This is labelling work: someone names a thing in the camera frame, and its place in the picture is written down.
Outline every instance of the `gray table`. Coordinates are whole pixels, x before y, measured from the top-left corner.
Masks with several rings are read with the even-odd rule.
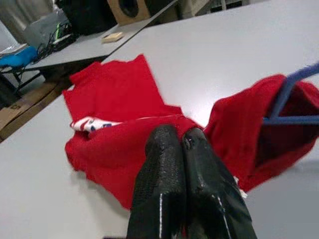
[[[165,102],[206,125],[217,99],[318,60],[317,9],[317,0],[273,0],[150,27],[108,61],[144,53]],[[125,236],[129,212],[67,162],[70,122],[59,97],[0,144],[1,238]],[[317,143],[292,171],[249,193],[259,239],[318,238],[318,155]]]
[[[86,60],[102,60],[111,55],[114,51],[124,45],[133,36],[139,33],[143,28],[156,20],[166,10],[175,6],[178,0],[173,0],[170,4],[164,7],[157,14],[149,19],[135,22],[129,25],[116,25],[110,30],[102,33],[97,33],[89,36],[81,36],[76,42],[67,46],[59,52],[52,53],[48,57],[40,60],[38,63],[29,64],[25,70],[41,70],[43,68],[74,63]],[[101,39],[114,32],[123,32],[125,36],[117,42],[102,44]]]

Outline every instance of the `wooden block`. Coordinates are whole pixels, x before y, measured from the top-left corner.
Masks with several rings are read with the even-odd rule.
[[[123,36],[124,36],[124,33],[122,33],[122,32],[112,33],[108,36],[103,37],[102,43],[115,42],[115,41],[120,40]]]

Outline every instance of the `textured rubber grip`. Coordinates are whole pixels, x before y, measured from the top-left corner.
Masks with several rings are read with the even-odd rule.
[[[199,128],[182,139],[191,239],[256,239],[237,184]]]
[[[176,129],[157,127],[150,135],[146,161],[135,180],[129,239],[171,239],[184,226],[186,184]]]

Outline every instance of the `red garment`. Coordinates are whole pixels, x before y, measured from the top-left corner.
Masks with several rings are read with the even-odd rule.
[[[292,166],[318,136],[317,126],[262,126],[284,78],[266,78],[219,100],[205,129],[212,147],[246,191]],[[151,131],[169,123],[181,138],[198,125],[180,107],[164,104],[143,55],[131,62],[93,63],[70,79],[75,87],[63,94],[73,121],[90,116],[123,123],[90,134],[76,132],[65,146],[68,159],[75,170],[84,171],[129,209]],[[318,114],[318,90],[297,83],[283,115]]]

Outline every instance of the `clothes hanger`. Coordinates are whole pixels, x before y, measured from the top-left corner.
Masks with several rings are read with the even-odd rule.
[[[278,94],[277,100],[274,104],[273,111],[268,118],[264,118],[263,125],[272,124],[312,124],[319,125],[319,115],[318,116],[289,116],[281,117],[279,113],[284,108],[291,90],[297,81],[301,81],[307,77],[319,73],[319,62],[312,66],[306,66],[292,74],[290,74],[284,82],[284,85]]]

